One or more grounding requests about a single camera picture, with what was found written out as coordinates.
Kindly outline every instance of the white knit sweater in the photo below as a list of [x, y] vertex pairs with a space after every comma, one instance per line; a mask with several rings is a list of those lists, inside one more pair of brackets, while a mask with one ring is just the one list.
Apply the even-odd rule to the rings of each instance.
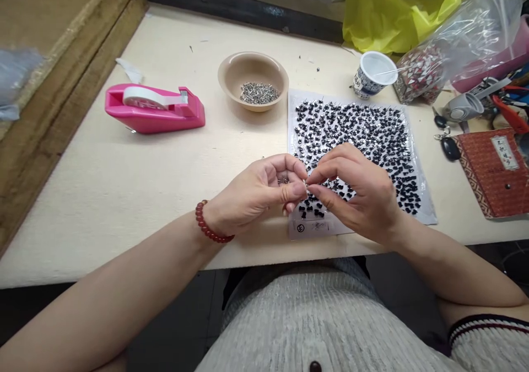
[[224, 322], [197, 371], [309, 372], [314, 361], [323, 372], [529, 370], [528, 323], [464, 319], [451, 329], [448, 358], [382, 304], [349, 258], [252, 269]]

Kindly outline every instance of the hand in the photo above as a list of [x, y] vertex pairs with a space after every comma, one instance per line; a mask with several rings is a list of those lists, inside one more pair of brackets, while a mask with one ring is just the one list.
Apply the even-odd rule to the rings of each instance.
[[[357, 193], [349, 202], [318, 185], [337, 176]], [[306, 183], [309, 191], [344, 225], [373, 241], [386, 242], [402, 221], [395, 187], [386, 170], [350, 143], [343, 143], [324, 155]]]
[[275, 205], [284, 215], [306, 198], [305, 165], [290, 154], [254, 161], [204, 207], [204, 220], [218, 235], [240, 234]]

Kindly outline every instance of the yellow plastic bag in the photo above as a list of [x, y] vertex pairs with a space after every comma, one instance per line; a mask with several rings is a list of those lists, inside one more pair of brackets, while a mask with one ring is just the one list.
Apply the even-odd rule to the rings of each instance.
[[359, 51], [408, 52], [462, 0], [346, 0], [343, 39]]

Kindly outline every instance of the printed label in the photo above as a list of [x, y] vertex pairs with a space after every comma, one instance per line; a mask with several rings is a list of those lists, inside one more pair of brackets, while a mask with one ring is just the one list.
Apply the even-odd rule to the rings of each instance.
[[303, 233], [305, 231], [317, 231], [323, 233], [325, 231], [330, 231], [332, 226], [330, 222], [327, 222], [324, 219], [294, 220], [292, 224], [298, 233]]
[[514, 154], [512, 153], [507, 137], [506, 136], [495, 136], [491, 138], [490, 140], [492, 141], [492, 144], [494, 145], [494, 148], [496, 149], [498, 157], [503, 163], [503, 167], [506, 170], [510, 170], [510, 171], [518, 169], [519, 168], [518, 161], [516, 161], [516, 158], [514, 157]]

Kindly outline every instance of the key fob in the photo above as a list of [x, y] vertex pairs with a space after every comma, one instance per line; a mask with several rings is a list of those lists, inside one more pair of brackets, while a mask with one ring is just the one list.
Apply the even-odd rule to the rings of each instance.
[[448, 122], [443, 116], [435, 116], [434, 122], [435, 122], [435, 125], [437, 125], [437, 127], [442, 130], [448, 126]]
[[455, 161], [461, 158], [461, 152], [457, 147], [456, 141], [454, 141], [452, 138], [446, 137], [441, 139], [441, 147], [448, 160]]

